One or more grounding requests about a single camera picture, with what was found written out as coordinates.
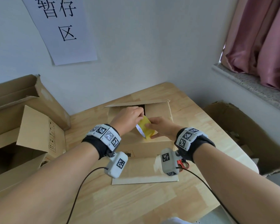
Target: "granite window sill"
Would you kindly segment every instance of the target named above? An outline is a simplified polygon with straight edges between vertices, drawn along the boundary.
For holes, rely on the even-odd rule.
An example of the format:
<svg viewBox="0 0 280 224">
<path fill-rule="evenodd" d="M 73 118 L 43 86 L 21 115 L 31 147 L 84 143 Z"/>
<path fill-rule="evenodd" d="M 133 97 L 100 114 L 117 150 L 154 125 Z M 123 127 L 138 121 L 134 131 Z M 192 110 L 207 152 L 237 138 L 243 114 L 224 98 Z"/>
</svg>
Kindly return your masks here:
<svg viewBox="0 0 280 224">
<path fill-rule="evenodd" d="M 280 110 L 280 91 L 262 86 L 258 77 L 234 73 L 221 63 L 213 65 L 212 69 Z"/>
</svg>

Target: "wrist strap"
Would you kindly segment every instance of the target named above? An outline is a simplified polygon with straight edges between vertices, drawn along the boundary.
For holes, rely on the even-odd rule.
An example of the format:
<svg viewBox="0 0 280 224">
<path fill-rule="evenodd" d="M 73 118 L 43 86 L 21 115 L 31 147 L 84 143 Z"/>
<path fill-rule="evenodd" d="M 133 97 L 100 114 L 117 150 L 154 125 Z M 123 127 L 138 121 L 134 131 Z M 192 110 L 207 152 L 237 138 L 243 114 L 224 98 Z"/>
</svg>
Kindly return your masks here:
<svg viewBox="0 0 280 224">
<path fill-rule="evenodd" d="M 174 142 L 175 146 L 179 149 L 180 155 L 193 163 L 194 152 L 204 143 L 209 143 L 215 147 L 215 144 L 208 139 L 204 132 L 193 127 L 181 129 L 177 133 Z"/>
<path fill-rule="evenodd" d="M 100 158 L 112 157 L 119 146 L 121 138 L 118 131 L 109 124 L 100 124 L 92 128 L 82 142 L 91 143 L 98 151 Z"/>
</svg>

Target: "scissors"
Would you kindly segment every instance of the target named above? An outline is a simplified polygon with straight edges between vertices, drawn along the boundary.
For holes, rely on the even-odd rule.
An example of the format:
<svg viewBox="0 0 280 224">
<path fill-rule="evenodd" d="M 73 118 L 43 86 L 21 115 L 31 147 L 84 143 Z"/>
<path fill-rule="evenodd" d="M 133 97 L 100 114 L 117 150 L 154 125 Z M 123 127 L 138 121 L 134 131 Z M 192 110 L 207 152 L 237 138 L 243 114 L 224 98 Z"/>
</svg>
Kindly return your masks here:
<svg viewBox="0 0 280 224">
<path fill-rule="evenodd" d="M 177 165 L 181 168 L 185 168 L 185 169 L 189 169 L 190 165 L 189 163 L 186 161 L 186 159 L 182 158 L 180 160 L 177 161 Z"/>
</svg>

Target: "roll of tape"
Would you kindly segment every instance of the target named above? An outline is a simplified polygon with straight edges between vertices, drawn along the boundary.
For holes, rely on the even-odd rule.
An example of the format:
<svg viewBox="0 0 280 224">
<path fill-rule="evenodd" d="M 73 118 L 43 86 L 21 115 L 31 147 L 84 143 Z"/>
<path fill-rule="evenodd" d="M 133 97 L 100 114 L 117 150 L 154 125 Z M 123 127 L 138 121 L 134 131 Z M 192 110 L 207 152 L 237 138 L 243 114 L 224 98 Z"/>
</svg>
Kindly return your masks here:
<svg viewBox="0 0 280 224">
<path fill-rule="evenodd" d="M 149 138 L 150 136 L 152 136 L 155 131 L 148 129 L 145 124 L 147 123 L 151 123 L 149 121 L 149 119 L 146 116 L 143 116 L 143 119 L 140 120 L 140 122 L 136 125 L 137 130 L 139 131 L 139 133 L 144 137 L 144 138 Z"/>
</svg>

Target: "person's right arm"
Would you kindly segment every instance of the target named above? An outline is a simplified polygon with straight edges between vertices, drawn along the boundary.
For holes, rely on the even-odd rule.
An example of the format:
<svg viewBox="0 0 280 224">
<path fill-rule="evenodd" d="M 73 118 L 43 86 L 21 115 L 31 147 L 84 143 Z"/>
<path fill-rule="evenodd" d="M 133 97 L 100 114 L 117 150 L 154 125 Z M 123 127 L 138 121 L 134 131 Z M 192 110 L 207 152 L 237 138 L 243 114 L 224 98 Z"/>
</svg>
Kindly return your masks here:
<svg viewBox="0 0 280 224">
<path fill-rule="evenodd" d="M 182 126 L 163 117 L 146 126 L 171 140 Z M 193 160 L 210 188 L 241 224 L 280 224 L 280 187 L 210 144 L 202 144 Z"/>
</svg>

